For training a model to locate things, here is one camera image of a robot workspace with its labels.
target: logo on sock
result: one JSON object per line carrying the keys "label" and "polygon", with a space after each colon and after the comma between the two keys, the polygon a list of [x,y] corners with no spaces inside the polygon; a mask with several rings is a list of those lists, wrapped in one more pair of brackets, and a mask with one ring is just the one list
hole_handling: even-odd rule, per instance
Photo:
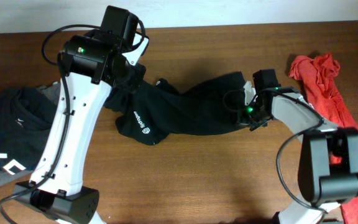
{"label": "logo on sock", "polygon": [[145,124],[143,123],[143,121],[140,119],[140,116],[137,114],[136,111],[134,111],[135,114],[135,118],[137,120],[137,123],[140,125],[140,128],[143,128],[142,132],[144,134],[148,134],[150,132],[150,128],[145,128]]}
{"label": "logo on sock", "polygon": [[148,134],[148,133],[150,132],[150,128],[144,128],[144,129],[142,130],[142,132],[143,132],[144,134]]}

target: black bracket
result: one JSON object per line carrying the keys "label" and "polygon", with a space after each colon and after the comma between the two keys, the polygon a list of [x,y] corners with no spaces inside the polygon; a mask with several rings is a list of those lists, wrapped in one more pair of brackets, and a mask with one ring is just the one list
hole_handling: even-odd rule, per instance
{"label": "black bracket", "polygon": [[75,72],[113,86],[126,81],[133,69],[123,53],[132,50],[139,19],[126,9],[108,6],[99,30],[75,35],[63,48],[67,74]]}
{"label": "black bracket", "polygon": [[[14,194],[30,189],[28,181],[15,185]],[[82,187],[81,191],[71,196],[65,196],[59,191],[57,194],[35,190],[15,198],[21,204],[36,212],[43,213],[51,220],[65,220],[75,224],[89,223],[98,207],[99,191],[88,187]]]}
{"label": "black bracket", "polygon": [[310,131],[303,135],[298,170],[303,198],[313,206],[358,197],[358,130]]}

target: white logo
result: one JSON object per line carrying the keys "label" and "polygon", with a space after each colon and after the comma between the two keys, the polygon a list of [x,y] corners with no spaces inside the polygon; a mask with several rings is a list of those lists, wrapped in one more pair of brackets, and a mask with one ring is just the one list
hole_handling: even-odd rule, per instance
{"label": "white logo", "polygon": [[22,124],[22,122],[24,122],[23,120],[21,120],[20,118],[18,118],[17,120],[16,120],[16,123],[18,124],[18,125],[20,125],[22,128],[23,128],[23,124]]}
{"label": "white logo", "polygon": [[150,132],[150,128],[144,128],[144,129],[142,130],[142,132],[143,132],[144,134],[148,134],[148,133]]}
{"label": "white logo", "polygon": [[140,116],[136,113],[136,111],[134,111],[134,114],[135,114],[135,118],[136,118],[137,122],[139,123],[140,127],[144,128],[144,123],[140,119]]}
{"label": "white logo", "polygon": [[145,128],[145,124],[143,123],[143,121],[140,119],[140,116],[137,114],[136,111],[134,111],[134,114],[135,114],[135,118],[137,120],[137,122],[139,123],[140,125],[140,128],[143,128],[142,132],[144,134],[148,134],[150,132],[150,128]]}

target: robotic arm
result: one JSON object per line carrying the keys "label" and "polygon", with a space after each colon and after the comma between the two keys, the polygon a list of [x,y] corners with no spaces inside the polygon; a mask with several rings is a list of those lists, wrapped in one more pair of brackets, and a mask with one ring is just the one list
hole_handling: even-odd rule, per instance
{"label": "robotic arm", "polygon": [[[277,173],[294,202],[276,213],[273,223],[319,223],[332,209],[358,197],[358,130],[339,128],[318,114],[294,88],[282,88],[274,70],[253,75],[255,90],[245,89],[246,107],[239,120],[253,131],[271,119],[283,122],[294,135],[277,154]],[[302,143],[298,169],[301,195],[294,196],[281,175],[280,157],[285,146],[298,138]]]}
{"label": "robotic arm", "polygon": [[[136,32],[138,23],[141,34]],[[17,183],[14,189],[15,194],[30,191],[15,199],[59,223],[104,223],[96,211],[99,192],[83,186],[86,152],[110,92],[115,86],[135,91],[145,73],[137,61],[149,39],[135,15],[109,6],[100,29],[92,36],[76,35],[65,44],[58,65],[64,74],[62,83],[67,84],[61,89],[47,145],[30,181]],[[302,142],[298,197],[290,193],[280,174],[284,147],[277,156],[280,181],[294,202],[276,213],[273,221],[318,223],[323,213],[358,196],[358,131],[338,128],[322,118],[293,88],[282,88],[274,70],[255,73],[254,84],[255,89],[250,85],[246,89],[246,107],[239,124],[253,131],[279,119],[297,133],[292,139]],[[330,164],[330,155],[340,157],[341,163]]]}

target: dark t-shirt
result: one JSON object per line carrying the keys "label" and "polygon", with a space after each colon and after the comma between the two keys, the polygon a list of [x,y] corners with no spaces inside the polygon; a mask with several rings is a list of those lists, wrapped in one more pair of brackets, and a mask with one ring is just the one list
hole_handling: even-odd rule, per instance
{"label": "dark t-shirt", "polygon": [[35,88],[0,93],[0,169],[12,175],[35,169],[56,109]]}

